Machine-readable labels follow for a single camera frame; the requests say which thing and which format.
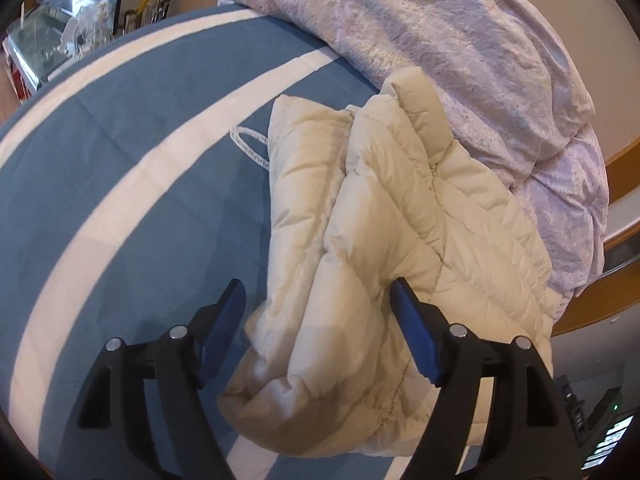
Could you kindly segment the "black electronic device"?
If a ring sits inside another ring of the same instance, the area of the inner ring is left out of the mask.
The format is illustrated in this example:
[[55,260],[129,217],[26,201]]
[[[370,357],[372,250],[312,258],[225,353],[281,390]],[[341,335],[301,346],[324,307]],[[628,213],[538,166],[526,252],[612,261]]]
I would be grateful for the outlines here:
[[622,416],[624,396],[620,387],[606,390],[587,413],[585,401],[576,396],[566,375],[555,378],[554,383],[574,431],[582,472],[591,472],[612,454],[634,421],[634,414]]

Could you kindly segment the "blue white striped bedsheet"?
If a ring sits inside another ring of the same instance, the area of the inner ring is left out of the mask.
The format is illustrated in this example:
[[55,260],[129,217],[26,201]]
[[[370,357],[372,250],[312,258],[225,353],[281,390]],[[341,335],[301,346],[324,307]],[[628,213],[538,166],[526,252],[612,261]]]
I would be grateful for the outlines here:
[[298,457],[239,434],[218,406],[266,301],[273,103],[334,110],[375,86],[322,40],[240,6],[112,42],[38,91],[1,133],[1,404],[59,479],[137,479],[122,368],[157,342],[194,359],[192,318],[231,280],[245,311],[195,393],[239,479],[400,479],[407,456]]

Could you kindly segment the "lilac floral duvet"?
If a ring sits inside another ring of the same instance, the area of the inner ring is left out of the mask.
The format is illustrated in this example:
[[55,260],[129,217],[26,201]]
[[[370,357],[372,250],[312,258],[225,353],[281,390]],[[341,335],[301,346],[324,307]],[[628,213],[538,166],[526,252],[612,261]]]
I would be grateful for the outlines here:
[[416,66],[454,136],[536,223],[564,301],[601,274],[608,179],[591,96],[528,0],[220,0],[288,21],[379,86]]

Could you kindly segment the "beige quilted down jacket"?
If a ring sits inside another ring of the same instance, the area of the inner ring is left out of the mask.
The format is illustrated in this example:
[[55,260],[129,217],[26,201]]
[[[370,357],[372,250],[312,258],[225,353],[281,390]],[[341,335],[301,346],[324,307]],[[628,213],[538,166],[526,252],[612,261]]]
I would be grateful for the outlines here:
[[452,135],[418,68],[366,104],[280,96],[268,130],[266,301],[218,406],[279,454],[407,456],[438,397],[390,310],[404,278],[485,339],[524,335],[551,362],[561,303],[534,222]]

